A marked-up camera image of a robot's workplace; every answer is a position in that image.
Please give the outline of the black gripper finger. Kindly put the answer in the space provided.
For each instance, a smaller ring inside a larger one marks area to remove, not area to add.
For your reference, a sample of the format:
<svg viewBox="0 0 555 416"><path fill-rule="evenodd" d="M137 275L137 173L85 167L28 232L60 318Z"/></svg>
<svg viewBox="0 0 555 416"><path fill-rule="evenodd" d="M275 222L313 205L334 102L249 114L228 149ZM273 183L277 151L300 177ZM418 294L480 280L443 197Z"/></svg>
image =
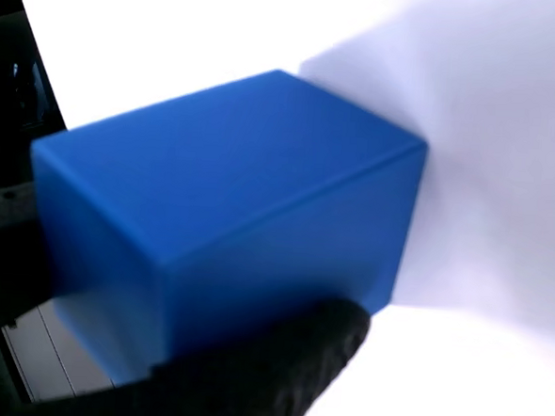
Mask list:
<svg viewBox="0 0 555 416"><path fill-rule="evenodd" d="M356 303L325 300L156 367L143 381L30 405L24 416L305 416L370 326Z"/></svg>

